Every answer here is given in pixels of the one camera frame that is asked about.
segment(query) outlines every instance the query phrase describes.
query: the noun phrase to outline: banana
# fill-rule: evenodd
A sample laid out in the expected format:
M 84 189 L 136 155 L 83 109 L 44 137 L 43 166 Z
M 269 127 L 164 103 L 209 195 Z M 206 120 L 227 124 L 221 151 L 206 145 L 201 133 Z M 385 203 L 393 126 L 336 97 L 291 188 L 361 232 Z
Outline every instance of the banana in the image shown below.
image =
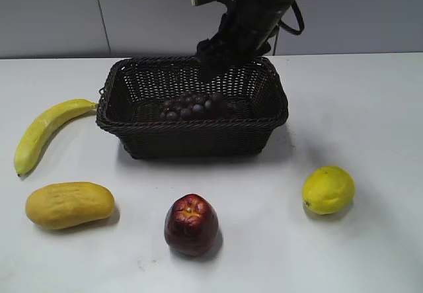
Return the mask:
M 15 153 L 15 170 L 19 177 L 37 164 L 49 137 L 67 121 L 92 109 L 96 104 L 85 99 L 72 99 L 49 108 L 26 129 Z

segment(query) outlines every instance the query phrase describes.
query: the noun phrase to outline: red apple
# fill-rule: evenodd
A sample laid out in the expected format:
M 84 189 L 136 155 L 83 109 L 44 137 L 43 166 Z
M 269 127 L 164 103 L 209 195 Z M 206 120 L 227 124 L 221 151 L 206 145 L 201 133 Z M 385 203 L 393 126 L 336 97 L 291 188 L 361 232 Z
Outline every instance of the red apple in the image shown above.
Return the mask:
M 165 240 L 179 253 L 198 257 L 213 247 L 218 229 L 213 207 L 201 196 L 188 194 L 167 212 Z

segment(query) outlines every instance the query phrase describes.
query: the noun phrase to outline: brown wicker basket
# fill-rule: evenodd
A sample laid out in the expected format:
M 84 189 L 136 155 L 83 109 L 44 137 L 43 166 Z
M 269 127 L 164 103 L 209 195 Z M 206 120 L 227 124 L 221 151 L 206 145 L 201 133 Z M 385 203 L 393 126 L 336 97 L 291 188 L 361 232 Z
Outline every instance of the brown wicker basket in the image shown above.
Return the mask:
M 193 57 L 139 58 L 113 65 L 96 123 L 120 138 L 136 159 L 260 153 L 272 131 L 288 119 L 288 100 L 267 58 L 204 83 Z M 228 120 L 162 121 L 161 104 L 185 91 L 220 92 L 235 103 Z

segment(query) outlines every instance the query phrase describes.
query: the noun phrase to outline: yellow mango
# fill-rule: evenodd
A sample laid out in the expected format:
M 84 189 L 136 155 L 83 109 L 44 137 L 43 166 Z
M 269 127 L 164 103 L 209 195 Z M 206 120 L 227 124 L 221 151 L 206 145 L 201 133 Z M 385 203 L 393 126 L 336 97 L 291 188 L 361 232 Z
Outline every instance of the yellow mango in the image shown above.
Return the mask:
M 26 216 L 51 230 L 108 218 L 114 197 L 103 186 L 90 182 L 52 184 L 35 190 L 26 200 Z

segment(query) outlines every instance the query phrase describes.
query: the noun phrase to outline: yellow lemon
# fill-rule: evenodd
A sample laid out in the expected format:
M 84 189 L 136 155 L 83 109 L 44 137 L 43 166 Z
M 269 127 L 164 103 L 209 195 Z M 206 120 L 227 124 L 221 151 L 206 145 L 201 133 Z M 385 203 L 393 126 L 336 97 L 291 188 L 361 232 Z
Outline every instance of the yellow lemon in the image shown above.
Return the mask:
M 305 181 L 303 201 L 316 214 L 333 214 L 351 203 L 355 193 L 350 174 L 340 167 L 326 166 Z

